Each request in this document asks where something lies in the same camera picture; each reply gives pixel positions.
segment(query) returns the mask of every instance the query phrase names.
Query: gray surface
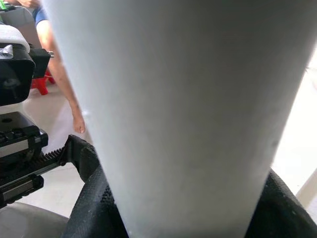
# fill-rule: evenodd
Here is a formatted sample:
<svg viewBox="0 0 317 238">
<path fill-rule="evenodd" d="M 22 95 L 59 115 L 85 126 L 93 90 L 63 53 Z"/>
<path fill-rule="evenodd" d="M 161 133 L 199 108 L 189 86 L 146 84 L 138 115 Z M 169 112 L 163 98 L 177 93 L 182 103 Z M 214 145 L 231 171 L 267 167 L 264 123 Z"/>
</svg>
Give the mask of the gray surface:
<svg viewBox="0 0 317 238">
<path fill-rule="evenodd" d="M 17 6 L 16 10 L 0 13 L 6 25 L 17 28 L 28 43 L 40 47 L 40 41 L 36 32 L 34 18 L 29 10 Z"/>
<path fill-rule="evenodd" d="M 244 236 L 317 31 L 258 3 L 44 0 L 131 238 Z"/>
<path fill-rule="evenodd" d="M 0 209 L 1 238 L 59 238 L 68 219 L 23 203 Z"/>
<path fill-rule="evenodd" d="M 315 198 L 307 207 L 307 212 L 309 213 L 313 221 L 317 224 L 317 196 L 315 196 Z"/>
<path fill-rule="evenodd" d="M 317 169 L 308 178 L 303 187 L 296 194 L 297 199 L 307 208 L 317 194 Z"/>
</svg>

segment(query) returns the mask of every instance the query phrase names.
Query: tiled floor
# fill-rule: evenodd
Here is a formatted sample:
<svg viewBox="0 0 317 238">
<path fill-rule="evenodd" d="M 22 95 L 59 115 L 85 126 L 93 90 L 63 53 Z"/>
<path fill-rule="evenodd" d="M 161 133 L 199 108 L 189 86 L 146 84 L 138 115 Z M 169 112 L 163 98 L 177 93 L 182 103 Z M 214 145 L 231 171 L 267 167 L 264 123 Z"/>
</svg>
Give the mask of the tiled floor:
<svg viewBox="0 0 317 238">
<path fill-rule="evenodd" d="M 317 54 L 311 67 L 317 68 Z M 308 70 L 296 97 L 291 115 L 284 130 L 273 169 L 296 194 L 308 177 L 317 168 L 317 90 L 312 79 L 317 78 L 316 70 Z M 24 110 L 33 121 L 49 134 L 48 152 L 64 145 L 72 129 L 72 115 L 67 101 L 56 85 L 48 85 L 49 94 L 41 96 L 35 89 L 21 105 L 0 108 L 0 113 Z M 88 133 L 79 135 L 91 143 Z M 83 186 L 76 169 L 72 165 L 59 167 L 43 175 L 43 189 L 22 198 L 20 201 L 50 211 L 69 216 Z M 308 208 L 317 221 L 317 198 Z"/>
</svg>

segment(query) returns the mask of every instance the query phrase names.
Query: red plastic stool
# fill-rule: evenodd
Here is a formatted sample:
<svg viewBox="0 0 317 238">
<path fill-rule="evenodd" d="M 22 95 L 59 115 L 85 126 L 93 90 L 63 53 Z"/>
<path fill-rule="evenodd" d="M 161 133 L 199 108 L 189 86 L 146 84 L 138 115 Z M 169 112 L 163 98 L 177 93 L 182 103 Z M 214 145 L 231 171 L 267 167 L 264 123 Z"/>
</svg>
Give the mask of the red plastic stool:
<svg viewBox="0 0 317 238">
<path fill-rule="evenodd" d="M 48 94 L 49 92 L 46 88 L 46 80 L 49 80 L 51 84 L 55 84 L 55 81 L 48 70 L 46 70 L 45 76 L 43 78 L 32 79 L 31 88 L 37 88 L 40 91 L 41 95 Z"/>
</svg>

